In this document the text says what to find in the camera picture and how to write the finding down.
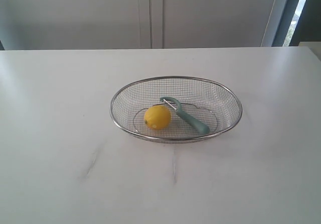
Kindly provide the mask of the teal handled peeler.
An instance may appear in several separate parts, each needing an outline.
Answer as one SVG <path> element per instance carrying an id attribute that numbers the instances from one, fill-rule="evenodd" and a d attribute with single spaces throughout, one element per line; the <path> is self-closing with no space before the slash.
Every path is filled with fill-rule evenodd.
<path id="1" fill-rule="evenodd" d="M 210 132 L 210 128 L 205 123 L 186 113 L 177 99 L 165 96 L 161 97 L 159 100 L 173 108 L 176 115 L 193 127 L 199 134 L 206 135 Z"/>

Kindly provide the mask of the yellow lemon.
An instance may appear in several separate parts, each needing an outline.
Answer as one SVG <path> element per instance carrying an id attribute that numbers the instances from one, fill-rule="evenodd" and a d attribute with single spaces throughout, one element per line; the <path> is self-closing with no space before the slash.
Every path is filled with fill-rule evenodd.
<path id="1" fill-rule="evenodd" d="M 171 122 L 171 112 L 164 105 L 148 108 L 144 114 L 144 123 L 153 130 L 162 130 Z"/>

